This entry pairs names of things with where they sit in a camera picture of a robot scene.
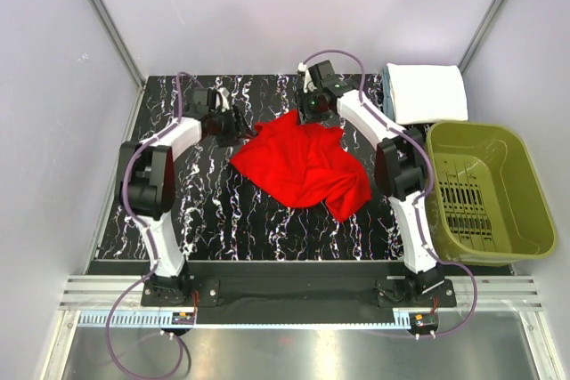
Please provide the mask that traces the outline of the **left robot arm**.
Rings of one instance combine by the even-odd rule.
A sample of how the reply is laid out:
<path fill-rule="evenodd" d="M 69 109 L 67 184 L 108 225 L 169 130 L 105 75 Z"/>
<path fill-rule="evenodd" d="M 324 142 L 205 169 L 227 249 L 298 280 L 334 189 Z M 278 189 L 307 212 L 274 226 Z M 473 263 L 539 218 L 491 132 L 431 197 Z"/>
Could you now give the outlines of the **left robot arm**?
<path fill-rule="evenodd" d="M 124 142 L 119 149 L 115 197 L 133 220 L 150 260 L 142 277 L 143 298 L 164 305 L 186 304 L 195 293 L 175 236 L 175 161 L 205 138 L 220 148 L 251 138 L 253 132 L 236 106 L 214 108 L 200 118 L 181 116 L 150 138 Z"/>

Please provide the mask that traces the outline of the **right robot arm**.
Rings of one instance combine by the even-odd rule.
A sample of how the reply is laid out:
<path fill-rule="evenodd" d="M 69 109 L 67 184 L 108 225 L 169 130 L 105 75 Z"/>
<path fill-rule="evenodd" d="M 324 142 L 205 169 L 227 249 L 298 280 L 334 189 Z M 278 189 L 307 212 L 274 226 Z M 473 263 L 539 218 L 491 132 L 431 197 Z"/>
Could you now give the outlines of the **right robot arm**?
<path fill-rule="evenodd" d="M 405 130 L 390 120 L 356 89 L 340 94 L 331 90 L 296 93 L 299 120 L 318 123 L 333 113 L 355 127 L 375 149 L 374 178 L 387 197 L 397 220 L 407 269 L 396 301 L 421 306 L 444 283 L 442 266 L 430 236 L 426 198 L 433 188 L 434 171 L 420 133 Z"/>

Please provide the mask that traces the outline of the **red t-shirt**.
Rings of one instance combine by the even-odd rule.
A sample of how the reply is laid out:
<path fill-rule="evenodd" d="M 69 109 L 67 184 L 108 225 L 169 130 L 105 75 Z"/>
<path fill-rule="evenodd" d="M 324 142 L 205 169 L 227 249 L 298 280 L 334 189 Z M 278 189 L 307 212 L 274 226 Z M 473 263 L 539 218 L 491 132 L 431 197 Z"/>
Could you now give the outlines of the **red t-shirt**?
<path fill-rule="evenodd" d="M 360 161 L 341 146 L 338 126 L 299 123 L 294 109 L 255 125 L 257 136 L 231 158 L 232 166 L 290 208 L 323 202 L 343 222 L 371 200 Z"/>

